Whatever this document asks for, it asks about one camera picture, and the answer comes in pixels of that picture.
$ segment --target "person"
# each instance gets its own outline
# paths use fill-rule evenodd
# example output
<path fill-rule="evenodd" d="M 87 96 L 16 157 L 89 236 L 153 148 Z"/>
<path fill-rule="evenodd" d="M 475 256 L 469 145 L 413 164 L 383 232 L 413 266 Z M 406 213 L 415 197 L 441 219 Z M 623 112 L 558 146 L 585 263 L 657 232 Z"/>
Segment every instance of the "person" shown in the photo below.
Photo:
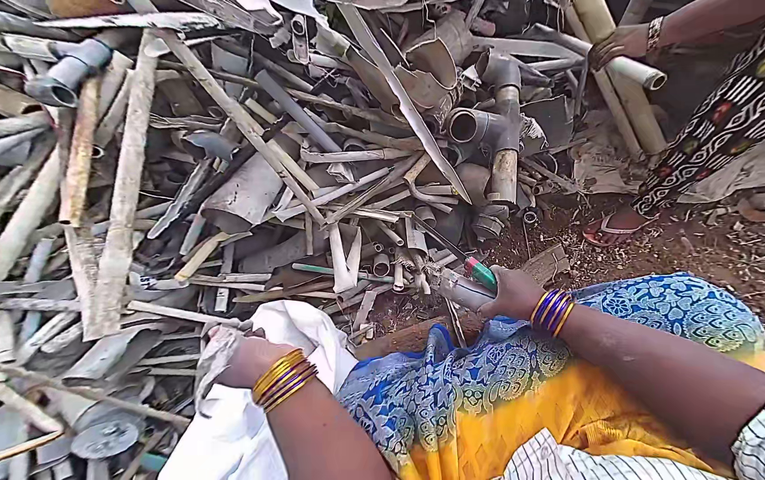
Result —
<path fill-rule="evenodd" d="M 590 50 L 599 69 L 616 56 L 645 56 L 765 17 L 765 0 L 695 0 L 649 24 L 617 27 Z M 630 238 L 670 208 L 693 184 L 765 139 L 765 28 L 738 54 L 719 85 L 700 104 L 630 205 L 586 225 L 584 238 L 607 247 Z"/>
<path fill-rule="evenodd" d="M 472 347 L 436 324 L 423 353 L 265 410 L 290 478 L 765 480 L 765 330 L 734 296 L 687 273 L 567 294 L 494 272 Z M 219 380 L 260 391 L 292 349 L 244 338 Z"/>

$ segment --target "bracelet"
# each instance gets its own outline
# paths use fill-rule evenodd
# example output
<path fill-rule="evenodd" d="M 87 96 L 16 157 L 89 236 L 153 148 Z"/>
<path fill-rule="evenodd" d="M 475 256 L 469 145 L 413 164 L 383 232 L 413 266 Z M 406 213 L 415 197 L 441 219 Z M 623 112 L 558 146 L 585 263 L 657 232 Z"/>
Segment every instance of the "bracelet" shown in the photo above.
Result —
<path fill-rule="evenodd" d="M 574 306 L 575 301 L 569 293 L 560 289 L 547 291 L 531 312 L 531 325 L 557 337 Z"/>
<path fill-rule="evenodd" d="M 303 351 L 299 348 L 282 355 L 255 382 L 255 386 L 252 387 L 252 401 L 258 403 L 265 391 L 269 390 L 286 372 L 298 365 L 304 358 Z"/>
<path fill-rule="evenodd" d="M 252 401 L 270 413 L 272 409 L 317 376 L 318 369 L 299 348 L 276 360 L 252 387 Z"/>
<path fill-rule="evenodd" d="M 661 42 L 661 24 L 664 23 L 664 17 L 655 17 L 649 23 L 649 36 L 646 38 L 646 53 L 658 48 Z"/>

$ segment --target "plastic scrap pile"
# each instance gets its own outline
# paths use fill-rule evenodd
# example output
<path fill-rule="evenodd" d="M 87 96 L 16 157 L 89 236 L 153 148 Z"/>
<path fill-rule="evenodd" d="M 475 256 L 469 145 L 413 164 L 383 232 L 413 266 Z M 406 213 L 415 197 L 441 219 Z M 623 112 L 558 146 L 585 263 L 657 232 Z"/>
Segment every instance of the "plastic scrap pile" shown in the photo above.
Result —
<path fill-rule="evenodd" d="M 462 279 L 414 217 L 473 251 L 577 191 L 589 44 L 534 5 L 3 0 L 0 478 L 159 469 L 209 325 L 359 344 Z"/>

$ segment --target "green cutter knife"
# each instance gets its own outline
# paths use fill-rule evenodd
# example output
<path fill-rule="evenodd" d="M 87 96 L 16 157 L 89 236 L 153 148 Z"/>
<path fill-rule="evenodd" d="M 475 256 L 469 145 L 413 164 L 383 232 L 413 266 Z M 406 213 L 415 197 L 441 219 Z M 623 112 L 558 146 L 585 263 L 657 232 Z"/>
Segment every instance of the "green cutter knife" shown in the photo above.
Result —
<path fill-rule="evenodd" d="M 483 265 L 475 257 L 465 255 L 462 250 L 448 241 L 447 238 L 440 235 L 439 232 L 433 230 L 433 228 L 424 222 L 424 220 L 421 220 L 419 217 L 410 213 L 409 216 L 415 220 L 415 223 L 419 224 L 421 228 L 427 231 L 431 237 L 435 238 L 437 242 L 444 245 L 455 257 L 462 260 L 466 275 L 477 280 L 487 289 L 491 289 L 494 292 L 498 291 L 498 280 L 495 278 L 495 274 L 492 273 L 492 270 L 489 270 L 487 266 Z"/>

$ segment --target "sandal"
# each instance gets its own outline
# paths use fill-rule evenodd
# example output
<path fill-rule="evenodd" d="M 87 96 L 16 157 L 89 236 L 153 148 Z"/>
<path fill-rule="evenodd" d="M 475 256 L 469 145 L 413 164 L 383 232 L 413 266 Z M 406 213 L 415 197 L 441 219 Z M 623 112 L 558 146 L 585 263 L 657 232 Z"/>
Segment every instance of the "sandal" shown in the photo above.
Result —
<path fill-rule="evenodd" d="M 616 244 L 603 244 L 603 243 L 599 242 L 596 239 L 596 233 L 604 232 L 604 233 L 612 233 L 612 234 L 615 234 L 615 235 L 633 235 L 633 234 L 635 234 L 637 232 L 640 232 L 644 228 L 644 226 L 646 226 L 648 224 L 651 224 L 651 223 L 655 222 L 656 220 L 658 220 L 658 217 L 660 217 L 661 215 L 660 214 L 659 215 L 655 215 L 654 219 L 649 220 L 649 221 L 641 224 L 639 227 L 632 228 L 632 229 L 611 228 L 611 227 L 609 227 L 608 223 L 610 223 L 610 219 L 613 216 L 614 216 L 614 214 L 611 213 L 610 215 L 608 215 L 605 218 L 603 218 L 602 219 L 602 224 L 598 227 L 598 230 L 596 232 L 594 232 L 594 233 L 581 232 L 581 235 L 584 236 L 584 239 L 588 243 L 596 245 L 597 247 L 611 247 L 611 246 L 616 245 Z"/>

